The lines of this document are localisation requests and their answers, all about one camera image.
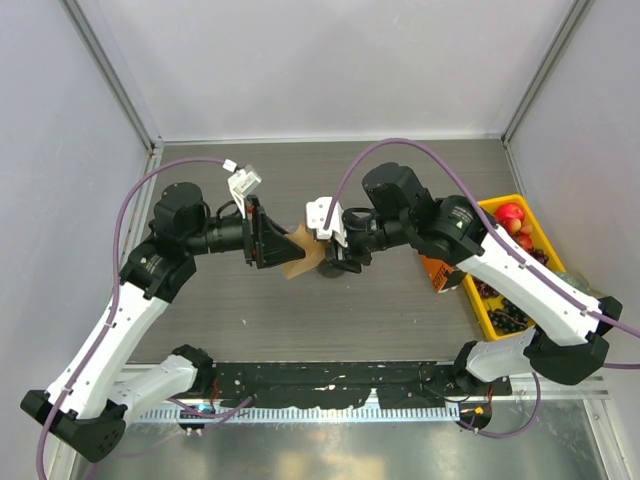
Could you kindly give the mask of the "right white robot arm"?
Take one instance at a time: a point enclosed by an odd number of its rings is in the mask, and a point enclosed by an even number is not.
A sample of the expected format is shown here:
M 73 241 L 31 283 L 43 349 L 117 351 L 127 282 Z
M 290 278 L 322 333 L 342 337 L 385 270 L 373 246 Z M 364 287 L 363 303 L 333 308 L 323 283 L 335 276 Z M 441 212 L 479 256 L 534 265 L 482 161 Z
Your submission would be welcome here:
M 505 339 L 466 343 L 452 370 L 459 391 L 474 394 L 522 373 L 576 385 L 604 367 L 608 328 L 599 317 L 620 315 L 617 300 L 565 282 L 478 204 L 460 195 L 433 198 L 407 166 L 384 163 L 365 175 L 362 188 L 369 208 L 343 209 L 336 197 L 307 206 L 308 227 L 329 242 L 329 263 L 358 273 L 373 253 L 409 245 L 490 285 L 535 323 Z

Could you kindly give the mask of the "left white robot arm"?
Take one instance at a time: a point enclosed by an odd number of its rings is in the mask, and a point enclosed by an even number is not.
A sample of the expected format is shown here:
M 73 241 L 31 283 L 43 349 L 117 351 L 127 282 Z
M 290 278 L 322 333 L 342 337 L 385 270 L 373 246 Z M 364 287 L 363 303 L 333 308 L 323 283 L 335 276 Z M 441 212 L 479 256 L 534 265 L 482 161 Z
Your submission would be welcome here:
M 149 227 L 150 235 L 119 273 L 116 295 L 66 371 L 47 389 L 28 391 L 20 404 L 91 463 L 106 458 L 126 427 L 154 405 L 183 393 L 201 398 L 212 390 L 212 359 L 189 345 L 125 385 L 115 384 L 143 335 L 195 274 L 196 256 L 240 251 L 259 269 L 305 256 L 256 196 L 223 215 L 212 212 L 201 189 L 188 182 L 163 191 Z

